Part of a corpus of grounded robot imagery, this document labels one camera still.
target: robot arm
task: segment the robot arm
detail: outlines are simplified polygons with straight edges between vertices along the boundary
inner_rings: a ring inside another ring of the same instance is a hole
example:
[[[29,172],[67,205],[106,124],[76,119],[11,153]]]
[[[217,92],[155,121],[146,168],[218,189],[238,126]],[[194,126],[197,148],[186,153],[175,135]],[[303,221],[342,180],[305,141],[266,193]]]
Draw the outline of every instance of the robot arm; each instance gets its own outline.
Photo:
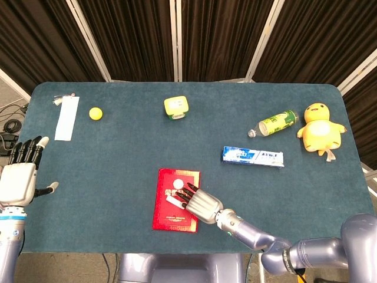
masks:
[[[35,182],[48,137],[38,136],[13,148],[0,179],[0,283],[12,283],[17,257],[23,246],[24,207],[33,198],[53,193],[58,182],[37,190]]]
[[[342,225],[342,239],[301,240],[292,245],[247,223],[214,196],[188,184],[193,193],[182,197],[200,220],[217,226],[254,251],[262,250],[262,264],[273,275],[295,274],[302,268],[349,268],[351,283],[377,282],[377,218],[356,215]]]

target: tennis ball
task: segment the tennis ball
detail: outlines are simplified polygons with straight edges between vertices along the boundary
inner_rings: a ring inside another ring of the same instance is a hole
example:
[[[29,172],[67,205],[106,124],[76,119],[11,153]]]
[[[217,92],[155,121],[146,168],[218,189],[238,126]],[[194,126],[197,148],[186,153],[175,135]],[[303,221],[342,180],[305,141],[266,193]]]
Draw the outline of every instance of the tennis ball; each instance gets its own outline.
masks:
[[[102,110],[99,109],[98,107],[93,107],[90,111],[89,111],[89,117],[92,118],[92,120],[99,120],[100,118],[102,118]]]

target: yellow plush toy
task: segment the yellow plush toy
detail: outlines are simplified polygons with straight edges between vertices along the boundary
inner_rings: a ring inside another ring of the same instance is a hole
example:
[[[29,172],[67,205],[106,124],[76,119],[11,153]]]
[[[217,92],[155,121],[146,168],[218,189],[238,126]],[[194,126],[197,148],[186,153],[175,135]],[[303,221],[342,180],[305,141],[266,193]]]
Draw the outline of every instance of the yellow plush toy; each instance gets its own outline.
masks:
[[[331,149],[337,149],[342,143],[340,133],[345,133],[345,126],[330,122],[330,111],[323,103],[310,105],[304,113],[306,126],[297,132],[303,138],[305,149],[309,152],[318,150],[318,155],[328,153],[327,161],[335,160]]]

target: table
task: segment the table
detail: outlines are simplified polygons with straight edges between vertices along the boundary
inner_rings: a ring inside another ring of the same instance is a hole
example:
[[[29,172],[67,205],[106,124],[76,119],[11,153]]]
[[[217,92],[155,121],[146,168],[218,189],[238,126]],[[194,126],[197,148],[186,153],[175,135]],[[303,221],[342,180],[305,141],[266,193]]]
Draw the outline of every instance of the table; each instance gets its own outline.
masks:
[[[54,141],[60,106],[54,96],[80,97],[71,141]],[[170,121],[165,98],[185,95],[187,117]],[[305,108],[317,101],[343,124],[336,161],[308,153],[296,138]],[[92,121],[91,107],[102,108]],[[269,137],[247,131],[295,109],[294,126]],[[28,252],[248,252],[215,225],[198,233],[152,230],[159,168],[201,171],[201,188],[262,230],[295,242],[340,236],[356,213],[372,213],[345,106],[322,84],[43,83],[33,92],[20,140],[37,135],[44,150],[38,187],[59,181],[53,195],[26,208]],[[223,146],[284,153],[285,168],[223,164]]]

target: small yellow box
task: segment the small yellow box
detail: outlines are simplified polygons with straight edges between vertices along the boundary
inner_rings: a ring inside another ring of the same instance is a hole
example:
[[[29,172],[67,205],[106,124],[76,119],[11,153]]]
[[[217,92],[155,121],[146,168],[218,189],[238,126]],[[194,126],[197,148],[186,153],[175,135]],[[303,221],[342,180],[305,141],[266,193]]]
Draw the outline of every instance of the small yellow box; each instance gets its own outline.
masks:
[[[170,97],[164,100],[165,111],[170,120],[181,119],[189,110],[186,96]]]

